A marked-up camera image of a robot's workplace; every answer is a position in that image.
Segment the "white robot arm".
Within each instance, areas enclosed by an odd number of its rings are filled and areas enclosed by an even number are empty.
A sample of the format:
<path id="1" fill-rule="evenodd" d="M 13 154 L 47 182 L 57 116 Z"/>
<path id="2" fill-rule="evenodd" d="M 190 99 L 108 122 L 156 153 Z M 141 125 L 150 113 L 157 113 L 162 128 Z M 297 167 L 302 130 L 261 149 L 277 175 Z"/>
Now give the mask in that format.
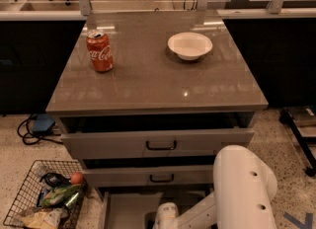
<path id="1" fill-rule="evenodd" d="M 277 177 L 249 149 L 229 145 L 213 164 L 213 192 L 181 214 L 173 202 L 158 207 L 153 229 L 277 229 L 271 201 Z"/>

